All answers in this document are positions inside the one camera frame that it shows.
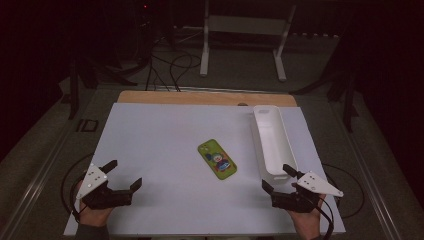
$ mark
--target floor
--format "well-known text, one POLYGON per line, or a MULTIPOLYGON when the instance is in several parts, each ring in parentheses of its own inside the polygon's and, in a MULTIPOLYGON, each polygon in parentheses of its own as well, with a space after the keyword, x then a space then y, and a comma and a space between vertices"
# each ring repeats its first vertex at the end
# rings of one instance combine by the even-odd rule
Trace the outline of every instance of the floor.
MULTIPOLYGON (((177 40, 181 41, 178 49, 190 55, 171 51, 164 41, 158 43, 152 62, 157 74, 152 71, 149 90, 175 91, 172 76, 178 79, 182 74, 177 81, 181 91, 287 93, 319 78, 338 41, 290 36, 283 53, 288 80, 282 83, 276 77, 273 46, 249 44, 245 38, 240 42, 239 36, 235 43, 228 40, 229 36, 215 35, 208 76, 199 76, 199 67, 195 66, 202 49, 198 31, 181 29, 177 34, 177 40), (174 65, 169 64, 178 57, 174 65)), ((85 89, 80 84, 81 106, 74 121, 68 120, 69 105, 58 102, 16 145, 0 165, 2 239, 68 239, 62 236, 69 217, 61 204, 62 179, 77 160, 96 149, 101 129, 119 93, 125 89, 144 90, 148 74, 146 68, 126 76, 138 83, 136 87, 119 85, 101 74, 96 90, 85 89), (97 131, 76 131, 80 119, 99 121, 97 131)), ((61 86, 64 93, 69 92, 68 79, 61 86)), ((357 115, 352 118, 353 133, 349 133, 340 120, 342 100, 328 102, 325 97, 329 87, 324 85, 295 98, 305 115, 324 170, 346 194, 339 211, 347 232, 332 239, 424 239, 422 209, 360 93, 355 95, 357 115)), ((65 189, 71 184, 69 179, 83 171, 89 159, 76 166, 64 182, 65 189)), ((292 235, 275 238, 298 239, 292 235)), ((112 239, 125 238, 113 236, 112 239)))

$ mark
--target white metal frame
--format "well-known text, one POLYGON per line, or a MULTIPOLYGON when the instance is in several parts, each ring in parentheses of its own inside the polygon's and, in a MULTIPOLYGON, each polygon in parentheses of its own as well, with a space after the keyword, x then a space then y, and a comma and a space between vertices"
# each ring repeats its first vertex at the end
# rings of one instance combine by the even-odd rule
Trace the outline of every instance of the white metal frame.
POLYGON ((286 20, 209 15, 209 0, 205 0, 205 25, 203 28, 204 39, 200 75, 206 77, 208 74, 209 31, 252 33, 281 36, 280 45, 277 49, 274 49, 273 54, 278 80, 282 82, 286 81, 287 77, 284 71, 281 54, 289 34, 295 11, 296 6, 293 5, 286 20))

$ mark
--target smartphone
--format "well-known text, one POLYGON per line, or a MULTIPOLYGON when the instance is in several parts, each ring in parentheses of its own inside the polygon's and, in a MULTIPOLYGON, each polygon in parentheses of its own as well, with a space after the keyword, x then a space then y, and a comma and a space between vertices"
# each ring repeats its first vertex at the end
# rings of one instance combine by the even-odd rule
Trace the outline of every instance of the smartphone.
POLYGON ((202 158, 220 180, 237 172, 237 165, 215 139, 210 139, 197 147, 202 158))

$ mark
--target white tabletop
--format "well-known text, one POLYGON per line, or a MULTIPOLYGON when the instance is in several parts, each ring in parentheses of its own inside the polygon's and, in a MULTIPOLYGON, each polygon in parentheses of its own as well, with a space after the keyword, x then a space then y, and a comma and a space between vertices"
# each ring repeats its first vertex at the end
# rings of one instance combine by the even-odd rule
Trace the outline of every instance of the white tabletop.
MULTIPOLYGON (((280 108, 300 171, 325 178, 300 108, 280 108)), ((289 215, 271 207, 261 188, 250 120, 252 107, 218 105, 114 104, 93 163, 117 159, 109 187, 128 189, 139 177, 143 186, 131 206, 119 207, 109 232, 125 236, 276 235, 295 233, 289 215), (216 139, 238 166, 219 180, 197 152, 216 139)), ((288 182, 283 190, 294 191, 288 182)), ((334 232, 345 232, 334 198, 326 197, 335 218, 334 232)), ((326 206, 323 210, 329 213, 326 206)), ((321 231, 328 223, 321 220, 321 231)), ((74 235, 70 217, 65 235, 74 235)))

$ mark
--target white mounting plate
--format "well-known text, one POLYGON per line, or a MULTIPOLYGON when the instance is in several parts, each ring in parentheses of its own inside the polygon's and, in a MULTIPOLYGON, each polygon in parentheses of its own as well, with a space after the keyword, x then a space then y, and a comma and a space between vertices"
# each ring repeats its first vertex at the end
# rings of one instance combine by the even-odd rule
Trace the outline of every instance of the white mounting plate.
POLYGON ((92 192, 106 181, 106 174, 94 164, 90 164, 90 167, 88 168, 87 173, 85 174, 85 178, 82 181, 81 187, 77 193, 76 199, 85 197, 87 194, 92 192))
POLYGON ((331 194, 337 197, 343 197, 342 191, 333 187, 313 172, 305 173, 305 175, 297 181, 297 184, 314 193, 331 194))

